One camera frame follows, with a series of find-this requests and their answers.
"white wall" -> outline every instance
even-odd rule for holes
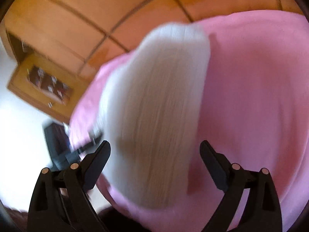
[[[6,88],[15,67],[0,41],[0,198],[28,210],[40,170],[51,162],[42,129],[51,118]]]

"pink fabric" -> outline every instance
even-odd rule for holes
[[[152,231],[201,231],[223,196],[198,153],[198,144],[207,139],[232,163],[270,170],[286,231],[309,199],[309,24],[304,16],[267,10],[197,24],[210,35],[211,59],[186,198],[171,208],[146,210],[113,187],[108,192],[103,176],[98,187],[116,208]],[[70,123],[75,147],[89,140],[87,131],[110,72],[130,56],[104,65],[75,108]]]

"wooden furniture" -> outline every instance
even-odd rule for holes
[[[66,105],[51,99],[27,81],[28,70],[30,70],[34,64],[41,67],[47,73],[53,74],[59,80],[65,81],[66,84],[73,89],[72,96]],[[75,76],[69,74],[67,71],[39,54],[30,54],[17,67],[8,84],[8,89],[37,109],[49,114],[51,117],[69,123],[75,105],[87,89],[87,86],[88,84],[86,82],[77,79]]]
[[[256,9],[302,13],[294,0],[15,0],[0,25],[8,54],[20,64],[9,89],[67,122],[100,66],[135,49],[158,25]],[[21,42],[41,57],[31,55],[24,60]],[[63,82],[76,88],[67,108],[49,108],[47,98],[24,85],[21,74],[32,61],[62,74]]]

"fuzzy white fabric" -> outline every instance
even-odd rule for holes
[[[137,205],[164,208],[186,194],[209,58],[201,29],[170,23],[107,81],[92,132],[112,147],[107,180]]]

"silver screw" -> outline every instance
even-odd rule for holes
[[[48,171],[49,171],[49,169],[47,167],[45,167],[45,168],[42,169],[41,172],[42,172],[42,174],[46,174],[46,173],[48,173]]]
[[[70,168],[71,169],[77,169],[79,167],[79,165],[77,164],[77,163],[73,163],[71,166],[70,166]]]
[[[237,164],[237,163],[233,163],[233,164],[232,164],[232,168],[233,168],[234,170],[239,170],[239,169],[240,169],[240,165]]]
[[[269,174],[269,171],[268,171],[267,168],[262,168],[262,173],[263,173],[263,174]]]

